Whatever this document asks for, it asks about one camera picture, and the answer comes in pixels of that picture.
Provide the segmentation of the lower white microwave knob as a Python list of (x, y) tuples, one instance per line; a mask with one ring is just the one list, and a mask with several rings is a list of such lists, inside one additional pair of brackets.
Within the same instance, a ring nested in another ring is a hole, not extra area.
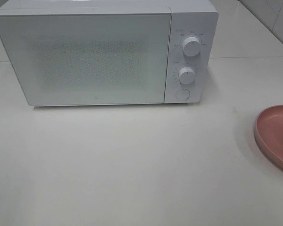
[(184, 67), (178, 72), (178, 80), (181, 84), (187, 85), (191, 84), (195, 80), (196, 73), (190, 67)]

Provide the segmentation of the round white door button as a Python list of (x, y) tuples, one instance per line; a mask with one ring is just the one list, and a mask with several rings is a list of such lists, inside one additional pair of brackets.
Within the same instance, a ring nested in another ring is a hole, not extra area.
[(186, 101), (190, 97), (190, 91), (188, 89), (181, 89), (176, 92), (176, 98), (179, 101)]

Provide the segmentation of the white microwave oven body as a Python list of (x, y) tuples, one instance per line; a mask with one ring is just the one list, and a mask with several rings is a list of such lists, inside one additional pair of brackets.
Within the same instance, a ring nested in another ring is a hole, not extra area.
[[(0, 16), (141, 14), (171, 16), (165, 94), (161, 104), (198, 102), (218, 21), (218, 12), (208, 0), (9, 0), (0, 7)], [(192, 35), (201, 40), (201, 50), (196, 56), (188, 57), (183, 53), (182, 41)], [(191, 84), (184, 85), (178, 80), (178, 72), (184, 67), (196, 73)], [(176, 92), (181, 89), (190, 91), (188, 100), (176, 98)]]

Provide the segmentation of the pink round plate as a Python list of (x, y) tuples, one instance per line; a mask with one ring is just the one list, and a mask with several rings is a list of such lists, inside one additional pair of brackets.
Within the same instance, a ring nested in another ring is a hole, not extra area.
[(254, 124), (254, 137), (261, 152), (283, 170), (283, 105), (260, 112)]

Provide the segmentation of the upper white microwave knob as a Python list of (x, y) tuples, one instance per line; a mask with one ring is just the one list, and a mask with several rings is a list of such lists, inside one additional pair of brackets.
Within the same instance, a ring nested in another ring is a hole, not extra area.
[(200, 53), (201, 40), (195, 35), (188, 36), (182, 41), (182, 49), (187, 57), (194, 57)]

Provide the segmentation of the white microwave knob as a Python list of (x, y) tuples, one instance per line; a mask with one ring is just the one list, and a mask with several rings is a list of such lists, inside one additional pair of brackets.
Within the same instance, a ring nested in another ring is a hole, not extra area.
[(178, 72), (178, 80), (181, 84), (187, 85), (191, 84), (195, 80), (196, 73), (190, 67), (184, 67)]
[(187, 57), (194, 57), (200, 53), (201, 40), (195, 35), (188, 36), (182, 41), (182, 49)]

